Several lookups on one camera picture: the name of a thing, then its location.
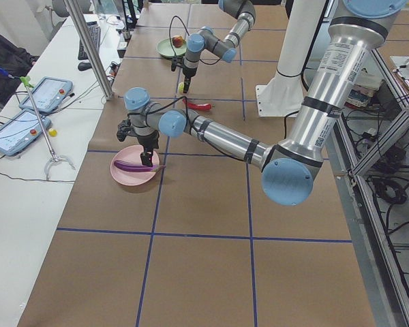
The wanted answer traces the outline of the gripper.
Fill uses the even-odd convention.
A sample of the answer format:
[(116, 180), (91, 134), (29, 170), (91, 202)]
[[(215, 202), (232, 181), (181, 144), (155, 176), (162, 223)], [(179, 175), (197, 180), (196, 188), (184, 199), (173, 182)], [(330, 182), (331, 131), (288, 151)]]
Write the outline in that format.
[(183, 75), (185, 76), (183, 81), (183, 93), (188, 93), (190, 89), (191, 79), (196, 75), (197, 67), (188, 67), (186, 64), (183, 65)]
[(153, 131), (149, 135), (137, 135), (138, 143), (143, 146), (143, 151), (140, 154), (141, 164), (144, 166), (153, 166), (153, 150), (159, 148), (159, 131)]

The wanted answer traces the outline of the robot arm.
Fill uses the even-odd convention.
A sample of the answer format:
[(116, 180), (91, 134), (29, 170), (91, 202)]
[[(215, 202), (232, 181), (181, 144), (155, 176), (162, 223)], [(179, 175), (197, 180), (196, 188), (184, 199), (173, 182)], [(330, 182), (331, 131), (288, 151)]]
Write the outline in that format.
[(191, 79), (196, 75), (202, 51), (208, 50), (222, 61), (230, 63), (237, 54), (236, 48), (242, 37), (252, 29), (256, 21), (256, 11), (251, 1), (218, 1), (218, 5), (237, 22), (223, 40), (218, 38), (210, 27), (202, 27), (188, 37), (182, 62), (184, 94), (189, 91)]
[(124, 96), (127, 118), (117, 138), (135, 137), (143, 150), (142, 167), (149, 170), (160, 134), (195, 136), (214, 149), (258, 167), (262, 189), (274, 202), (294, 206), (312, 192), (323, 164), (322, 149), (361, 73), (369, 53), (387, 39), (404, 1), (340, 1), (329, 25), (331, 38), (307, 95), (294, 113), (290, 133), (273, 146), (229, 129), (197, 112), (163, 106), (146, 89), (134, 87)]

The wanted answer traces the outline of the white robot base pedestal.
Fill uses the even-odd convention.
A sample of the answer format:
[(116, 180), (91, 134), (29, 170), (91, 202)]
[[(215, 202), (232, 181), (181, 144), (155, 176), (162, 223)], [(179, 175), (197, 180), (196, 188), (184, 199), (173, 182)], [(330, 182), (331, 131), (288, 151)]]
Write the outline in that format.
[(293, 2), (275, 76), (256, 86), (259, 116), (286, 116), (301, 107), (303, 67), (327, 6), (325, 0)]

